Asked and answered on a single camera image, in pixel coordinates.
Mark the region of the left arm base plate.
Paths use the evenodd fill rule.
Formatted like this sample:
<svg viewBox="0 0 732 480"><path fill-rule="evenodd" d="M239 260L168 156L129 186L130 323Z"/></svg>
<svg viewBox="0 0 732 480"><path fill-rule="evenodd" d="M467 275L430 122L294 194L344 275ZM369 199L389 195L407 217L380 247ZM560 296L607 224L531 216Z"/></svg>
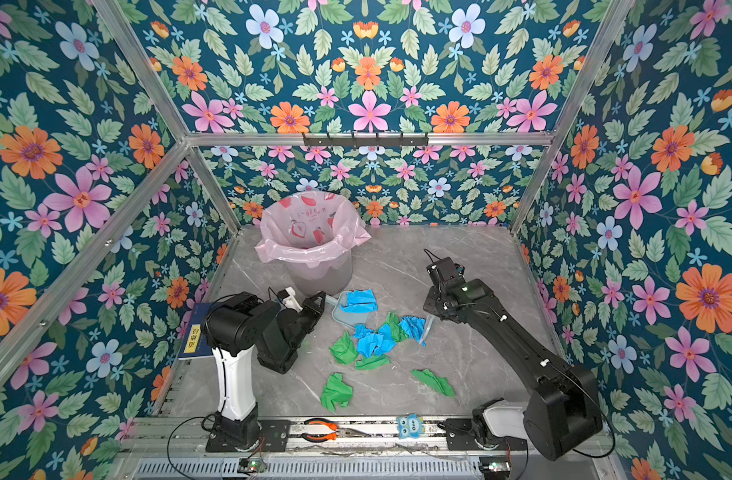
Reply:
<svg viewBox="0 0 732 480"><path fill-rule="evenodd" d="M206 444L209 453L283 452L290 438L288 420L220 419Z"/></svg>

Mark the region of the blue paper scrap top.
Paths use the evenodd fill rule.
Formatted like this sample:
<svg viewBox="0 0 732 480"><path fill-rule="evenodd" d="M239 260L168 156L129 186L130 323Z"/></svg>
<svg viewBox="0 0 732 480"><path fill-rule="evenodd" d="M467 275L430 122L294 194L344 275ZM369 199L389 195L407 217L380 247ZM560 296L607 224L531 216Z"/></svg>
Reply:
<svg viewBox="0 0 732 480"><path fill-rule="evenodd" d="M340 301L340 308L346 313L362 314L378 310L377 299L371 289L353 290L344 293L344 299Z"/></svg>

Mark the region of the blue paper scrap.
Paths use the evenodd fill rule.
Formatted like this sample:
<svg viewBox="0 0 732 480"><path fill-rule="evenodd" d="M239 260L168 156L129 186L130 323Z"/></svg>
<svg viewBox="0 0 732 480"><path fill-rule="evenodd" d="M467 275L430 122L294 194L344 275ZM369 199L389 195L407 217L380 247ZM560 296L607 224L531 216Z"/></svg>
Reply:
<svg viewBox="0 0 732 480"><path fill-rule="evenodd" d="M357 339L357 351L364 358L386 355L397 345L393 339L391 326L387 323L376 331L359 324L356 326L354 337Z"/></svg>
<svg viewBox="0 0 732 480"><path fill-rule="evenodd" d="M427 320L415 316L404 316L399 323L406 336L417 341L418 344L425 344L425 330Z"/></svg>
<svg viewBox="0 0 732 480"><path fill-rule="evenodd" d="M346 313L362 314L378 310L377 299L371 289L353 290L344 293L344 299L340 301L340 308Z"/></svg>

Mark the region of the green paper scrap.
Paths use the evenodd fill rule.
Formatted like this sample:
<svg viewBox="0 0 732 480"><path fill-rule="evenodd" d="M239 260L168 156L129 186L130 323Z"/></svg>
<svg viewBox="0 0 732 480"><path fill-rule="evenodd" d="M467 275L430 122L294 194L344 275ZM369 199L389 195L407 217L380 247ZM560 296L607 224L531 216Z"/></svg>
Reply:
<svg viewBox="0 0 732 480"><path fill-rule="evenodd" d="M446 377L441 377L436 375L433 371L429 369L424 370L412 370L411 371L412 376L426 385L427 387L431 388L432 390L446 396L446 397L455 397L456 391L451 386L450 382Z"/></svg>
<svg viewBox="0 0 732 480"><path fill-rule="evenodd" d="M359 356L356 344L350 334L345 332L331 347L330 352L334 359L342 365L355 362Z"/></svg>
<svg viewBox="0 0 732 480"><path fill-rule="evenodd" d="M347 408L354 396L352 386L344 381L342 373L332 374L321 394L321 403L324 408L336 413L340 408Z"/></svg>
<svg viewBox="0 0 732 480"><path fill-rule="evenodd" d="M390 363L390 358L387 355L362 357L356 361L355 369L359 371L370 371L384 365L389 365Z"/></svg>
<svg viewBox="0 0 732 480"><path fill-rule="evenodd" d="M390 337L396 343L401 343L408 339L408 334L401 326L402 319L394 312L388 313L385 326L389 330Z"/></svg>

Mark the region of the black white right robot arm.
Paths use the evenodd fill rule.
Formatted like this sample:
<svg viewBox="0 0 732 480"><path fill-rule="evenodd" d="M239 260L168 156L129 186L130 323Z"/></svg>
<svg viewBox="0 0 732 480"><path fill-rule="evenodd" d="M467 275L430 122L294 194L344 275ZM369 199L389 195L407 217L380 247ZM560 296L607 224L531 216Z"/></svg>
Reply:
<svg viewBox="0 0 732 480"><path fill-rule="evenodd" d="M503 398L473 410L471 435L480 445L500 439L531 442L548 460L556 460L604 428L598 380L587 368L573 366L540 343L480 279L466 280L464 267L451 258L428 254L432 281L424 310L445 321L466 324L484 337L514 370L529 398Z"/></svg>

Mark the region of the pale green dustpan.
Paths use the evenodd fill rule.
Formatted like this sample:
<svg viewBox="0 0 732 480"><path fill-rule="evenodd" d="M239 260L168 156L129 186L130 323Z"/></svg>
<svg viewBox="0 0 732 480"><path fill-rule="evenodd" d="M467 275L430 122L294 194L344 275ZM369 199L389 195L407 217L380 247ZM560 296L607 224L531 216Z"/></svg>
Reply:
<svg viewBox="0 0 732 480"><path fill-rule="evenodd" d="M326 303L332 307L332 318L336 322L352 328L356 328L359 324L366 324L372 314L376 313L378 310L376 312L362 314L352 314L342 311L340 308L340 301L344 299L345 292L342 292L338 297L333 297L331 295L326 296Z"/></svg>

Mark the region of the pale green hand brush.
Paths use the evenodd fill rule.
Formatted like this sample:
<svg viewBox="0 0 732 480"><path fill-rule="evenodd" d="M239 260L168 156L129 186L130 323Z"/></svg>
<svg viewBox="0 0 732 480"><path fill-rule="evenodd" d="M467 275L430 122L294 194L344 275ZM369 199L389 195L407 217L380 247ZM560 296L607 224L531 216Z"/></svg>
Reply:
<svg viewBox="0 0 732 480"><path fill-rule="evenodd" d="M420 345L426 345L426 340L431 332L435 320L436 317L434 315L428 315L427 318L424 320L422 334L420 336L420 339L418 340L418 343Z"/></svg>

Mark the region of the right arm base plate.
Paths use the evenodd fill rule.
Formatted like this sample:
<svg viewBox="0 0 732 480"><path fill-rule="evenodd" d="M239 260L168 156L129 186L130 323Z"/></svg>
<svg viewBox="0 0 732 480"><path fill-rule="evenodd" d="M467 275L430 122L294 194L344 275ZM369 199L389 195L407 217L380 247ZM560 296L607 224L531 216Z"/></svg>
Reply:
<svg viewBox="0 0 732 480"><path fill-rule="evenodd" d="M513 437L496 437L486 426L478 427L472 418L447 418L438 424L451 451L525 452L527 442Z"/></svg>

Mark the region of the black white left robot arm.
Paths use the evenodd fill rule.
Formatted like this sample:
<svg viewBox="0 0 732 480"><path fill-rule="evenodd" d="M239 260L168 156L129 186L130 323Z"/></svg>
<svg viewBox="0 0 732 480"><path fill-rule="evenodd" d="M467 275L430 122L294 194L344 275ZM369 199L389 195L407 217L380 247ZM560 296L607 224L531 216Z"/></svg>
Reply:
<svg viewBox="0 0 732 480"><path fill-rule="evenodd" d="M208 307L202 328L217 365L220 399L215 427L238 448L252 446L260 435L253 361L287 373L325 306L324 292L298 302L294 294L284 291L268 300L241 292Z"/></svg>

